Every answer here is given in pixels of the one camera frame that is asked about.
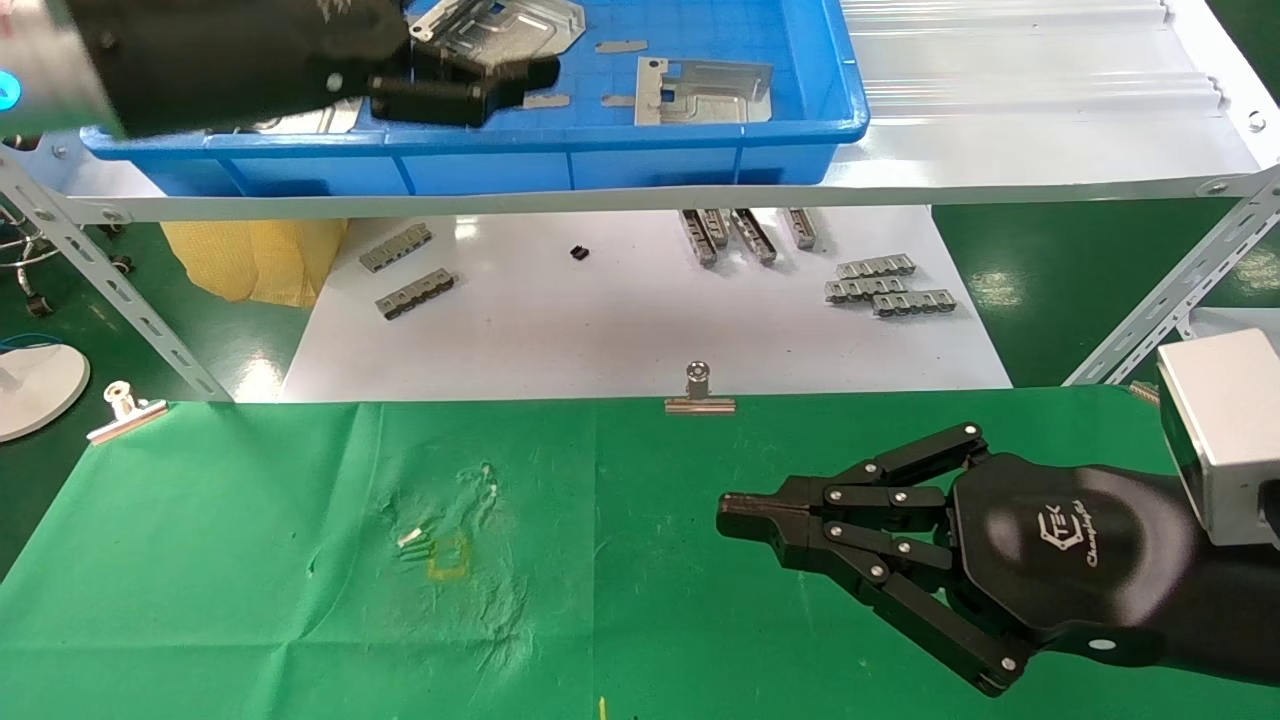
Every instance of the yellow bag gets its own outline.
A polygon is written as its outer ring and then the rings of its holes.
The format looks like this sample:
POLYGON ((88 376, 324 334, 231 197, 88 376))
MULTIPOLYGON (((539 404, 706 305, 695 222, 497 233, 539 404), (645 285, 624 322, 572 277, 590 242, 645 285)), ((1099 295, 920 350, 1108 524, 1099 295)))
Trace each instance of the yellow bag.
POLYGON ((347 220, 161 223, 196 286, 230 301, 311 307, 347 234, 347 220))

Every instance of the metal shelf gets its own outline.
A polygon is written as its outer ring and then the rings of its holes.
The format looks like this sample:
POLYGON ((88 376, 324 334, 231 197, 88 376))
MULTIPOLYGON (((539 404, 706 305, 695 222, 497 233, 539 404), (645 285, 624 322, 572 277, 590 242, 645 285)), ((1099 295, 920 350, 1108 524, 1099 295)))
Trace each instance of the metal shelf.
POLYGON ((1249 176, 1280 159, 1280 111, 1204 0, 844 9, 874 119, 817 186, 193 199, 165 196, 74 137, 46 138, 20 161, 91 223, 1251 196, 1249 176))

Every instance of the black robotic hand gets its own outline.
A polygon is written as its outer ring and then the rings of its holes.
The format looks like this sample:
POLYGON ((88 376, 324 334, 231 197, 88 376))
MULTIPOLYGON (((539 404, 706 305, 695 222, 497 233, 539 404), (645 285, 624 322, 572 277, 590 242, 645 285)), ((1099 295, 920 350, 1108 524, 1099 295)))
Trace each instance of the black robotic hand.
POLYGON ((125 135, 247 126, 370 97, 374 117, 481 126, 559 60, 486 67, 411 40, 401 0, 65 0, 125 135))
POLYGON ((831 577, 992 697, 1042 651, 1280 685, 1280 552, 1211 544, 1176 477, 991 455, 965 423, 727 493, 716 525, 831 577), (916 487, 961 468, 950 492, 916 487))

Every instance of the white table surface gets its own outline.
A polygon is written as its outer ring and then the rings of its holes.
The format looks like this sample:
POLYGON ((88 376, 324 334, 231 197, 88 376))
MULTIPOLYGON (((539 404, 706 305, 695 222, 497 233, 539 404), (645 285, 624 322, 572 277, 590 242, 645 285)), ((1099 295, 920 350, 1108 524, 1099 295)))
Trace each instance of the white table surface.
POLYGON ((714 395, 1009 387, 973 301, 923 206, 814 210, 823 240, 796 250, 772 209, 772 268, 737 240, 713 269, 678 214, 424 218, 426 246, 370 274, 357 258, 419 219, 351 225, 284 380, 285 402, 676 396, 685 366, 714 395), (570 258, 582 245, 591 255, 570 258), (877 319, 835 307, 840 261, 909 254, 915 290, 950 290, 947 315, 877 319), (394 320, 374 301, 448 268, 458 284, 394 320))

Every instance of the chair wheel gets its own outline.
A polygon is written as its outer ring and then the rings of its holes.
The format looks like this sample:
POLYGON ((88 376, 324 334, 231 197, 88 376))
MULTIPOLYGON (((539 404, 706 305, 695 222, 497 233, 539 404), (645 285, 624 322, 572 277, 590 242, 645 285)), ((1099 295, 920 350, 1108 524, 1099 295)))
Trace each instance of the chair wheel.
POLYGON ((133 259, 128 255, 111 255, 111 266, 127 275, 133 272, 133 259))
POLYGON ((32 318, 44 318, 45 315, 51 315, 54 309, 49 305, 49 301, 45 300, 44 295, 37 293, 27 297, 27 313, 29 313, 32 318))

